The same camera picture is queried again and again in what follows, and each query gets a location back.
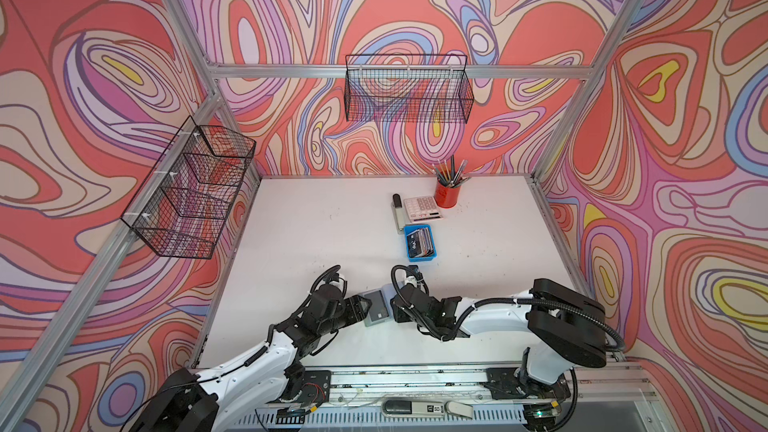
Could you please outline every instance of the white calculator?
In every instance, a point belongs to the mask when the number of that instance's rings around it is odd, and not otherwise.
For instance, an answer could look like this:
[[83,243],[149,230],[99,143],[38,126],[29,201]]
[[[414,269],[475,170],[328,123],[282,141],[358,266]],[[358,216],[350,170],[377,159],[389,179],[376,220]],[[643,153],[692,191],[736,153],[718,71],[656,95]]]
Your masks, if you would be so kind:
[[402,201],[402,204],[406,207],[408,220],[411,221],[411,224],[420,224],[442,218],[440,209],[432,196],[407,198]]

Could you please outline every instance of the wire basket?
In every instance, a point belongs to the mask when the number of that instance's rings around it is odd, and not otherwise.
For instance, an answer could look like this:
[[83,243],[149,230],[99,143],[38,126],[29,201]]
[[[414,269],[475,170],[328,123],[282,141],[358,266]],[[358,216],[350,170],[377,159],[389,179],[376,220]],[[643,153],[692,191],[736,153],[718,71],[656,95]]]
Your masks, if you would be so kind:
[[475,96],[462,54],[346,56],[344,111],[350,122],[460,122]]
[[255,150],[254,140],[238,132],[195,126],[158,190],[129,226],[157,255],[213,257]]

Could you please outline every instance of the swirl pattern wallpaper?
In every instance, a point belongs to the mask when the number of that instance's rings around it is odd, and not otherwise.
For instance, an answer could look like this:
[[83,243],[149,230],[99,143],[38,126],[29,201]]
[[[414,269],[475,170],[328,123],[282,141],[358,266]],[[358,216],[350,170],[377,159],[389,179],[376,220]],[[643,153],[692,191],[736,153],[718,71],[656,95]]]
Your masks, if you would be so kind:
[[[211,62],[343,64],[348,53],[465,53],[470,63],[589,64],[623,0],[184,0]],[[343,80],[227,79],[264,175],[530,173],[576,80],[472,82],[466,125],[348,123]]]
[[768,425],[768,0],[647,0],[543,185],[681,430]]
[[[211,62],[587,65],[624,0],[182,0]],[[646,0],[542,182],[680,430],[768,424],[768,0]],[[348,123],[343,81],[226,79],[266,176],[530,173],[577,80],[473,79],[467,124]],[[0,0],[0,387],[205,94],[160,0]],[[209,261],[137,243],[21,432],[117,430],[188,364]]]
[[[0,0],[0,387],[203,98],[160,0]],[[17,430],[116,430],[187,363],[254,190],[210,261],[135,244]]]

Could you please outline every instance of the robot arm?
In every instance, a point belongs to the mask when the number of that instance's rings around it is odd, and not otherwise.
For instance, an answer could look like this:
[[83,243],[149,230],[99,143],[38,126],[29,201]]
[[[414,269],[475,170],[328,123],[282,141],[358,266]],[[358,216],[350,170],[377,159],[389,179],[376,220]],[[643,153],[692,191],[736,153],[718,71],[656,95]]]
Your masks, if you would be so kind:
[[[370,309],[370,301],[359,295],[345,298],[346,281],[339,270],[337,265],[322,273],[298,309],[270,326],[265,341],[195,375],[187,369],[174,372],[148,400],[130,432],[223,432],[262,404],[295,401],[306,384],[300,360],[317,349],[324,334],[362,321]],[[398,270],[406,271],[401,288]],[[526,351],[515,377],[519,398],[543,397],[562,388],[563,372],[575,364],[605,366],[610,348],[604,332],[610,328],[603,324],[602,306],[560,284],[537,279],[531,291],[512,297],[439,301],[428,294],[418,269],[404,265],[392,269],[392,283],[397,291],[392,299],[395,321],[416,322],[441,341],[486,331],[532,331],[539,336],[542,342],[532,353]],[[622,347],[620,336],[613,334]]]
[[130,432],[221,432],[257,406],[294,400],[306,383],[300,360],[317,349],[323,335],[368,314],[370,301],[344,297],[340,269],[336,265],[322,273],[298,309],[270,326],[265,341],[195,375],[187,369],[174,372]]
[[[398,270],[406,272],[401,288],[396,280]],[[397,291],[392,299],[395,321],[416,322],[440,341],[489,331],[536,334],[542,342],[526,351],[518,370],[521,389],[533,394],[558,382],[575,365],[604,367],[605,353],[624,347],[621,336],[604,323],[600,303],[545,278],[536,279],[528,292],[482,300],[450,297],[438,301],[428,294],[415,266],[395,266],[392,284]],[[606,333],[617,341],[616,348],[605,343]]]

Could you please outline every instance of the red pen cup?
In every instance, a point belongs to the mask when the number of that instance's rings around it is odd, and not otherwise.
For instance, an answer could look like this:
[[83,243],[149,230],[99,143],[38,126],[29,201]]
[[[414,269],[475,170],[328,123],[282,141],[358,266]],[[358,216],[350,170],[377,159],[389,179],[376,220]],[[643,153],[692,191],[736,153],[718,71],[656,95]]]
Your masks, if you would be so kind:
[[456,205],[458,202],[458,190],[461,187],[445,187],[440,181],[437,182],[437,188],[435,188],[435,202],[437,207],[450,208]]

